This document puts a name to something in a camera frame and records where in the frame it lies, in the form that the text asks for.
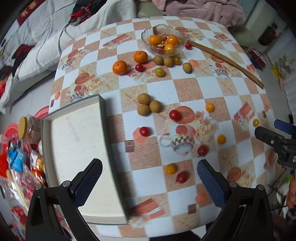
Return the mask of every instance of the metal screw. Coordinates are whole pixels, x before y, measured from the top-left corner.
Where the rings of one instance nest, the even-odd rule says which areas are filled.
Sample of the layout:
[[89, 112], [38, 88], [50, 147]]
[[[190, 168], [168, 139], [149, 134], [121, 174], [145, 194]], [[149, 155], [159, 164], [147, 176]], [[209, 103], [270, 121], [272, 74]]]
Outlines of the metal screw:
[[70, 182], [69, 181], [64, 181], [63, 182], [63, 187], [67, 187], [67, 186], [69, 186], [70, 185]]
[[38, 185], [35, 187], [36, 190], [39, 190], [39, 189], [41, 189], [41, 188], [42, 188], [42, 185], [41, 185], [41, 184], [38, 184]]
[[229, 185], [230, 185], [232, 188], [236, 188], [236, 187], [237, 187], [237, 183], [236, 183], [236, 182], [230, 182]]
[[259, 184], [259, 185], [258, 185], [258, 189], [261, 190], [261, 191], [263, 191], [263, 190], [264, 190], [264, 186], [261, 185], [261, 184]]

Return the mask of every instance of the yellow jar lid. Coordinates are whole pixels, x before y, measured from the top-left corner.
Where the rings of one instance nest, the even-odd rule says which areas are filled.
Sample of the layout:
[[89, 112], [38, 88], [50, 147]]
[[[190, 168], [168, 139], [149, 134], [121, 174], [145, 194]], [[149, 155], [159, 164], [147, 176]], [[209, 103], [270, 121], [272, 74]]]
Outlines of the yellow jar lid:
[[28, 129], [28, 119], [26, 117], [21, 117], [19, 126], [18, 126], [18, 134], [20, 139], [24, 139], [27, 134]]

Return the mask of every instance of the wall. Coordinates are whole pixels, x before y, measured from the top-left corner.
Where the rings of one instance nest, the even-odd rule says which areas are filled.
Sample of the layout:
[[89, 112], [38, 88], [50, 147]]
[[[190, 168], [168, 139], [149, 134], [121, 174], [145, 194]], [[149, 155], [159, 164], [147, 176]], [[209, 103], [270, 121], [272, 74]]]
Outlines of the wall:
[[251, 31], [254, 38], [258, 40], [265, 29], [273, 22], [276, 15], [276, 10], [267, 2], [259, 0], [245, 26]]

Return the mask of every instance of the person's hand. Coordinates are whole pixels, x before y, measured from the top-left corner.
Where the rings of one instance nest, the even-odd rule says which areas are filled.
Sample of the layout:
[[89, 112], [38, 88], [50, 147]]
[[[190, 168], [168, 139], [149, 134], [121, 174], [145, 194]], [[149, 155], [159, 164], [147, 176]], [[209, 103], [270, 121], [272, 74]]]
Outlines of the person's hand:
[[288, 208], [293, 208], [296, 204], [296, 182], [294, 181], [294, 177], [291, 178], [289, 191], [287, 194], [287, 206]]

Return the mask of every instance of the wooden stick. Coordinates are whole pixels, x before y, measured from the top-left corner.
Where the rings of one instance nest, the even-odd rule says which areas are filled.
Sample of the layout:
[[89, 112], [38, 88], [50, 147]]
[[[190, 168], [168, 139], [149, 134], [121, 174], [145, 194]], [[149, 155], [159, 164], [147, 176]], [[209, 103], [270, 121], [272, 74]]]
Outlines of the wooden stick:
[[223, 60], [224, 62], [232, 65], [233, 67], [237, 68], [238, 70], [240, 70], [241, 72], [243, 72], [245, 74], [245, 76], [247, 76], [248, 78], [250, 78], [255, 84], [257, 84], [261, 89], [264, 88], [264, 84], [255, 76], [253, 75], [250, 71], [248, 71], [247, 69], [241, 67], [240, 65], [238, 65], [237, 63], [235, 63], [232, 59], [228, 58], [227, 56], [217, 52], [214, 49], [208, 48], [204, 45], [195, 43], [193, 41], [187, 40], [187, 43], [190, 43], [192, 46], [201, 49], [221, 60]]

